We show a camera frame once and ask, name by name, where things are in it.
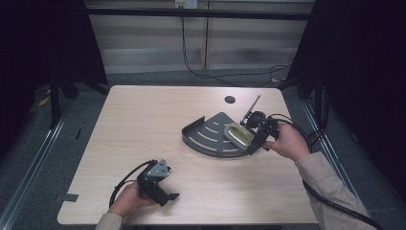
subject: metal rod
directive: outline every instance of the metal rod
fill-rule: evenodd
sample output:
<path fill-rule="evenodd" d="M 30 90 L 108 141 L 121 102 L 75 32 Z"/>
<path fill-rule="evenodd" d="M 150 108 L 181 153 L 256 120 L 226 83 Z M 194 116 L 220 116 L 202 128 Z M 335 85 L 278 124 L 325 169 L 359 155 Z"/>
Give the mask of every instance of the metal rod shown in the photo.
<path fill-rule="evenodd" d="M 152 8 L 117 8 L 117 7 L 85 7 L 56 8 L 36 7 L 31 12 L 58 14 L 93 14 L 93 15 L 140 15 L 140 16 L 182 16 L 182 17 L 215 17 L 215 18 L 246 18 L 307 21 L 312 15 L 305 12 L 271 12 L 271 11 L 219 11 L 193 9 L 152 9 Z"/>
<path fill-rule="evenodd" d="M 59 87 L 57 83 L 57 72 L 51 74 L 50 89 L 51 89 L 51 108 L 52 108 L 52 120 L 50 129 L 54 128 L 60 118 L 60 106 L 59 106 Z"/>
<path fill-rule="evenodd" d="M 313 108 L 311 107 L 309 102 L 303 102 L 304 112 L 307 115 L 309 122 L 313 129 L 319 130 L 319 124 L 317 124 L 315 113 Z M 323 133 L 320 137 L 320 145 L 322 146 L 323 150 L 325 151 L 325 156 L 328 162 L 331 164 L 333 169 L 337 172 L 341 180 L 343 181 L 344 185 L 358 198 L 361 204 L 365 207 L 364 202 L 362 201 L 359 194 L 356 192 L 355 187 L 352 185 L 349 176 L 347 175 L 346 170 L 344 169 L 343 165 L 338 158 L 338 155 L 330 143 L 327 135 Z"/>
<path fill-rule="evenodd" d="M 11 230 L 12 226 L 14 225 L 19 212 L 23 208 L 24 202 L 29 196 L 35 180 L 39 176 L 42 166 L 45 164 L 45 160 L 48 157 L 57 136 L 62 130 L 66 115 L 69 113 L 73 102 L 73 100 L 69 102 L 68 107 L 56 123 L 55 127 L 48 131 L 48 135 L 37 152 L 33 163 L 28 168 L 27 173 L 0 216 L 0 230 Z"/>
<path fill-rule="evenodd" d="M 257 98 L 255 99 L 255 101 L 251 105 L 250 109 L 248 109 L 247 113 L 245 113 L 244 117 L 241 120 L 242 122 L 244 122 L 244 120 L 248 117 L 248 115 L 250 115 L 250 113 L 253 110 L 254 106 L 257 104 L 259 98 L 260 98 L 260 94 L 257 95 Z"/>

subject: black semicircular tray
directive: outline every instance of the black semicircular tray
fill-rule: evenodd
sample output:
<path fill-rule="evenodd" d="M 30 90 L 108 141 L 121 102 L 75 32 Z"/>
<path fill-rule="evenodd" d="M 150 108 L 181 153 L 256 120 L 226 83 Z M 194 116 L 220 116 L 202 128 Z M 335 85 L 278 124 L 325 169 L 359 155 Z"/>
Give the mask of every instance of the black semicircular tray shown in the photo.
<path fill-rule="evenodd" d="M 213 157 L 236 158 L 245 156 L 245 151 L 236 147 L 224 136 L 224 128 L 233 123 L 227 114 L 220 112 L 211 119 L 205 117 L 185 126 L 182 129 L 182 140 L 190 148 Z"/>

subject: black curtain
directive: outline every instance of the black curtain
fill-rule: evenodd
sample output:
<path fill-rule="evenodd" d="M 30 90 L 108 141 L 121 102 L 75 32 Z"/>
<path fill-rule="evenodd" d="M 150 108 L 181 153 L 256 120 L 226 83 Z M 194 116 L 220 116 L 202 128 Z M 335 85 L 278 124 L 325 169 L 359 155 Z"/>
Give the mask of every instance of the black curtain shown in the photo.
<path fill-rule="evenodd" d="M 49 10 L 39 11 L 38 7 Z M 74 76 L 70 81 L 107 83 L 88 15 L 54 13 L 52 7 L 84 7 L 84 3 L 0 2 L 1 156 L 18 135 L 35 88 L 50 83 L 51 73 L 69 73 L 68 78 Z"/>
<path fill-rule="evenodd" d="M 406 3 L 315 2 L 289 78 L 307 97 L 319 76 L 373 163 L 406 200 Z"/>

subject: round hole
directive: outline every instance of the round hole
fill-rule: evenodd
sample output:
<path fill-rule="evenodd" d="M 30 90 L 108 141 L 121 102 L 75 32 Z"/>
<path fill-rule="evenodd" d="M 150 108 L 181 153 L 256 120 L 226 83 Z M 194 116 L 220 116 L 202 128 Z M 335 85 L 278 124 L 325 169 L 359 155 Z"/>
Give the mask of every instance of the round hole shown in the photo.
<path fill-rule="evenodd" d="M 233 97 L 233 96 L 227 96 L 227 97 L 224 99 L 224 101 L 226 101 L 226 103 L 228 103 L 228 104 L 233 104 L 233 103 L 236 102 L 236 98 Z"/>

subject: wall outlet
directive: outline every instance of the wall outlet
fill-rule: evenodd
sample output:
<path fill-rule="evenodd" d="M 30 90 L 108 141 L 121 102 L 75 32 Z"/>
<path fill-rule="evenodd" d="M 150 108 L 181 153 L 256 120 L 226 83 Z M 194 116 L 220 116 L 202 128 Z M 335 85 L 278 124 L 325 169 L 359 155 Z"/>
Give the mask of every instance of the wall outlet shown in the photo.
<path fill-rule="evenodd" d="M 186 8 L 186 0 L 175 0 L 175 8 L 176 9 L 185 9 Z"/>
<path fill-rule="evenodd" d="M 186 8 L 187 9 L 197 9 L 197 0 L 187 0 Z"/>

